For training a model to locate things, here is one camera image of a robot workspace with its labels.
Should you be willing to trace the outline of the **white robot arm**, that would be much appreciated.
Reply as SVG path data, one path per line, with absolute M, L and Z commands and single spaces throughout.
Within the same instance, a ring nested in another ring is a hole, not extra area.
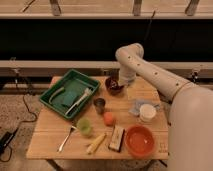
M 172 102 L 169 114 L 168 171 L 213 171 L 213 90 L 143 59 L 134 43 L 116 50 L 119 79 L 140 75 Z

